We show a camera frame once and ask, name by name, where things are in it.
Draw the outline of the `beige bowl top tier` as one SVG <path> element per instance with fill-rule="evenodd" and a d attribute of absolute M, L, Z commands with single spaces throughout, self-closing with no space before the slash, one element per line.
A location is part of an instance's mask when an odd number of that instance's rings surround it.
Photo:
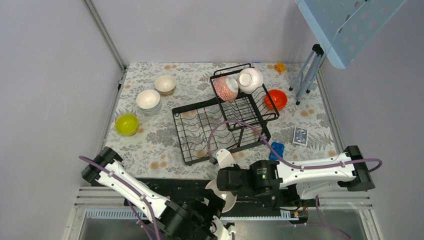
<path fill-rule="evenodd" d="M 237 201 L 237 195 L 234 195 L 230 191 L 222 191 L 218 189 L 217 180 L 211 180 L 206 186 L 206 190 L 212 190 L 215 195 L 225 201 L 224 206 L 222 208 L 222 213 L 229 212 Z"/>

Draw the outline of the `black wire dish rack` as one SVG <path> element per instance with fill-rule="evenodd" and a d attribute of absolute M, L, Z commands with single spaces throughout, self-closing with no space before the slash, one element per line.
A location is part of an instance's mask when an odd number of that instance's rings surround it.
<path fill-rule="evenodd" d="M 172 109 L 179 147 L 185 165 L 210 159 L 208 151 L 227 149 L 240 152 L 270 140 L 267 123 L 280 116 L 265 85 L 253 93 L 239 91 L 237 98 L 224 101 L 213 98 Z"/>

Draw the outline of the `pink patterned bowl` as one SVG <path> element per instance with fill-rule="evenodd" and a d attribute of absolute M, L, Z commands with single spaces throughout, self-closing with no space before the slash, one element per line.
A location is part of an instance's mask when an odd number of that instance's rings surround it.
<path fill-rule="evenodd" d="M 221 76 L 212 82 L 215 92 L 225 102 L 233 102 L 239 93 L 239 85 L 235 78 Z"/>

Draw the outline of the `orange bowl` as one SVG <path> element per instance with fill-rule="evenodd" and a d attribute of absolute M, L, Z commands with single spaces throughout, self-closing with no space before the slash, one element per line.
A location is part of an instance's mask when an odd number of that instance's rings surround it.
<path fill-rule="evenodd" d="M 288 97 L 285 92 L 278 90 L 278 89 L 272 89 L 268 91 L 269 95 L 265 95 L 264 100 L 270 100 L 273 102 L 277 101 L 288 101 Z"/>
<path fill-rule="evenodd" d="M 276 108 L 278 111 L 282 110 L 283 108 L 286 107 L 288 101 L 287 100 L 282 100 L 282 101 L 276 101 L 271 103 L 271 101 L 269 99 L 264 100 L 264 103 L 266 105 L 266 107 L 270 110 Z"/>

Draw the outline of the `white bowl top tier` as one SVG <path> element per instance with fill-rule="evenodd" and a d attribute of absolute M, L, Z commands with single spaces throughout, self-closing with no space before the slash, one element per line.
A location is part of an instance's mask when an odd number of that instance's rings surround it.
<path fill-rule="evenodd" d="M 241 70 L 237 77 L 239 89 L 245 94 L 252 94 L 263 85 L 263 82 L 263 74 L 253 67 Z"/>

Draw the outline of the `white ribbed bowl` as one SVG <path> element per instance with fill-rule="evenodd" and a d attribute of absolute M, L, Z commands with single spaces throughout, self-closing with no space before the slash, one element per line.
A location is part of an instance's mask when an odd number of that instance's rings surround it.
<path fill-rule="evenodd" d="M 149 108 L 149 109 L 142 108 L 142 107 L 138 106 L 137 110 L 143 115 L 151 116 L 151 115 L 158 114 L 161 111 L 161 108 L 162 108 L 162 103 L 159 102 L 157 105 L 155 105 L 154 107 Z"/>
<path fill-rule="evenodd" d="M 144 109 L 150 109 L 161 102 L 160 93 L 153 89 L 144 90 L 136 97 L 136 105 Z"/>

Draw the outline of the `lime green bowl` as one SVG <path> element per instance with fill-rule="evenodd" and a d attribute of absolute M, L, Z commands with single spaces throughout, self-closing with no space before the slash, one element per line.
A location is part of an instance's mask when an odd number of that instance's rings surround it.
<path fill-rule="evenodd" d="M 123 136 L 132 136 L 139 130 L 139 121 L 134 114 L 121 115 L 114 125 L 115 130 Z"/>

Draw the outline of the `cream floral bowl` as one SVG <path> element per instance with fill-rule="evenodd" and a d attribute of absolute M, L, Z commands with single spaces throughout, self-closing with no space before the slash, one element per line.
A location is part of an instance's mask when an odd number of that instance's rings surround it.
<path fill-rule="evenodd" d="M 165 96 L 171 95 L 176 89 L 177 81 L 172 75 L 162 75 L 154 83 L 156 90 Z"/>

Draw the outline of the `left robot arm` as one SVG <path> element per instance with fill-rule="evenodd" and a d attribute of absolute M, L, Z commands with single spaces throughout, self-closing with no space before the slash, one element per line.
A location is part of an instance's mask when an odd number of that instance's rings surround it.
<path fill-rule="evenodd" d="M 175 202 L 126 172 L 117 153 L 106 148 L 97 160 L 79 156 L 88 166 L 81 175 L 87 182 L 96 181 L 121 194 L 131 207 L 137 207 L 153 224 L 156 235 L 172 240 L 233 240 L 234 225 L 220 220 L 225 201 L 211 189 L 202 189 L 200 195 L 207 203 Z"/>

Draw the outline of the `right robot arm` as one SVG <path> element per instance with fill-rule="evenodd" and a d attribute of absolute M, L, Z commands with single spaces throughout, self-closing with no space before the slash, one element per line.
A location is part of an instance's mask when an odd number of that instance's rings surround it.
<path fill-rule="evenodd" d="M 348 146 L 338 155 L 303 161 L 300 165 L 258 160 L 243 169 L 226 149 L 217 151 L 215 156 L 219 165 L 217 189 L 235 196 L 271 196 L 287 190 L 287 201 L 299 206 L 316 195 L 339 188 L 349 192 L 375 188 L 371 171 L 356 145 Z"/>

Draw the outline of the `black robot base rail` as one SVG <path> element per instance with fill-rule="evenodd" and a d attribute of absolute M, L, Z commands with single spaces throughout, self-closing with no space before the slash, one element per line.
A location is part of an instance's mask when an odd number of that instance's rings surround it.
<path fill-rule="evenodd" d="M 206 179 L 171 178 L 138 178 L 137 180 L 176 203 L 189 203 L 195 200 L 202 202 L 204 198 L 201 196 L 201 191 L 210 182 Z M 231 210 L 222 213 L 221 216 L 248 220 L 272 219 L 281 218 L 281 211 L 289 209 L 312 213 L 316 210 L 316 201 L 314 198 L 301 200 L 296 193 L 296 188 L 290 186 L 266 196 L 239 195 Z"/>

